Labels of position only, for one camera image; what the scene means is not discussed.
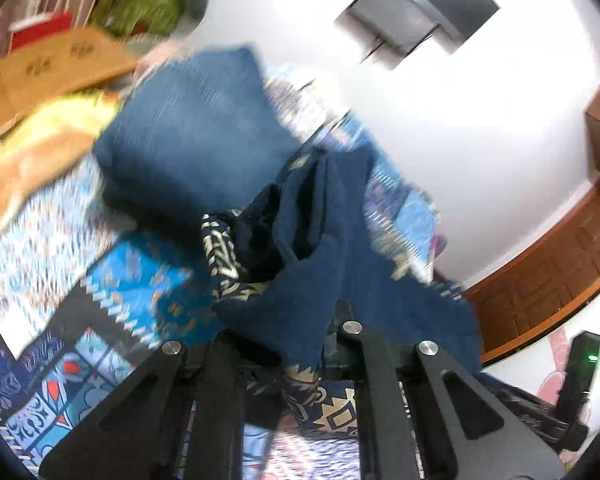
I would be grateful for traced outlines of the navy patterned hooded garment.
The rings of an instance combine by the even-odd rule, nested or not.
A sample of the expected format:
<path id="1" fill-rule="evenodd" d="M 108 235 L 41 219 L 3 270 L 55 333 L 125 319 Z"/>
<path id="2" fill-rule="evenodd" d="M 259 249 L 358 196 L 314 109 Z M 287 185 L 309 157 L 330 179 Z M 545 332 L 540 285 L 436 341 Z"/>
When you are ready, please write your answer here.
<path id="1" fill-rule="evenodd" d="M 322 369 L 338 302 L 385 340 L 429 339 L 466 370 L 481 368 L 478 322 L 460 292 L 399 275 L 373 248 L 363 204 L 375 160 L 369 148 L 314 148 L 244 211 L 201 221 L 216 316 L 280 355 L 283 398 L 309 434 L 358 430 L 353 387 L 326 382 Z"/>

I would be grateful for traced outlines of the brown wooden door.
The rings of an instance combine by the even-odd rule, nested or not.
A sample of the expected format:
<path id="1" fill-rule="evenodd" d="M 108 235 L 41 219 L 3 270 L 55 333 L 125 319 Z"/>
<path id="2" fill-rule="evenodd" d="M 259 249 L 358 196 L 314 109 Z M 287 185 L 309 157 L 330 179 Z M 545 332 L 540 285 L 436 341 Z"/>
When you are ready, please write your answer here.
<path id="1" fill-rule="evenodd" d="M 532 344 L 600 292 L 600 180 L 562 220 L 465 292 L 483 339 L 483 364 Z"/>

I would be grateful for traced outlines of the folded blue jeans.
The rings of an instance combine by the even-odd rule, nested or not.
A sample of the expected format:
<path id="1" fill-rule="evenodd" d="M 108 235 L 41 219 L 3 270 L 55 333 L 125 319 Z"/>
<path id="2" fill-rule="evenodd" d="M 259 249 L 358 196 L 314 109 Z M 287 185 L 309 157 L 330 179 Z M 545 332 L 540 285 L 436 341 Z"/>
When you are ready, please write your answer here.
<path id="1" fill-rule="evenodd" d="M 248 47 L 204 49 L 142 82 L 97 139 L 107 200 L 198 226 L 248 205 L 298 152 Z"/>

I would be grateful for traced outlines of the patchwork bed quilt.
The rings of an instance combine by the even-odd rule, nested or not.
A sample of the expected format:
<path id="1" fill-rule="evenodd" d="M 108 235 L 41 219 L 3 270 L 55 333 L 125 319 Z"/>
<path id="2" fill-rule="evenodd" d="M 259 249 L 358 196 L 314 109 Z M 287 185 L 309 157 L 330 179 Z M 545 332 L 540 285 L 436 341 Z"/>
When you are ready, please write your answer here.
<path id="1" fill-rule="evenodd" d="M 351 112 L 325 112 L 325 123 L 309 138 L 312 128 L 301 118 L 314 113 L 313 105 L 302 110 L 304 98 L 287 82 L 271 79 L 268 90 L 292 133 L 335 151 L 376 148 Z M 101 183 L 95 159 L 86 156 L 37 192 L 0 238 L 0 436 L 27 469 L 25 479 L 38 479 L 44 456 L 148 350 L 174 336 L 206 342 L 220 329 L 198 252 L 140 228 L 125 236 L 117 228 L 96 229 L 111 220 L 96 200 Z M 396 256 L 396 272 L 422 282 L 422 289 L 468 307 L 459 284 L 434 282 L 439 219 L 428 195 L 406 183 L 385 155 L 366 191 L 374 248 Z M 35 248 L 53 241 L 53 233 L 42 231 L 47 221 L 68 236 L 53 256 Z M 310 406 L 301 429 L 288 426 L 290 415 L 282 417 L 287 429 L 247 425 L 245 479 L 358 478 L 358 445 L 344 438 L 344 427 L 310 424 L 327 408 L 339 408 L 346 393 L 351 401 L 342 407 L 354 408 L 352 386 L 335 385 L 321 390 L 327 400 Z"/>

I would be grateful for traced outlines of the green patterned storage box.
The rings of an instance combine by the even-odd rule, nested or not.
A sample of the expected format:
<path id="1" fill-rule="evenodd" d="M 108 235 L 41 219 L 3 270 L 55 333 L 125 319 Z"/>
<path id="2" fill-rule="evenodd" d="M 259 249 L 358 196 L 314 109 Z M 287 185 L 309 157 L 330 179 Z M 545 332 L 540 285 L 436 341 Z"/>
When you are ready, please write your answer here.
<path id="1" fill-rule="evenodd" d="M 88 22 L 119 39 L 169 36 L 183 13 L 182 0 L 96 0 Z"/>

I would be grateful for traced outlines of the red box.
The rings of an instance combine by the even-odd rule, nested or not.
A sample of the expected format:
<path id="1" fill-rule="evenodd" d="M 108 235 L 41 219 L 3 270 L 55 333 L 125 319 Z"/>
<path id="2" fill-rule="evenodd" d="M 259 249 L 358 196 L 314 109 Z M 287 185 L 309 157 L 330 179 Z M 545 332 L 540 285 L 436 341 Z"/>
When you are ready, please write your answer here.
<path id="1" fill-rule="evenodd" d="M 45 12 L 12 23 L 8 29 L 8 52 L 18 50 L 28 44 L 49 36 L 66 32 L 71 28 L 71 11 Z"/>

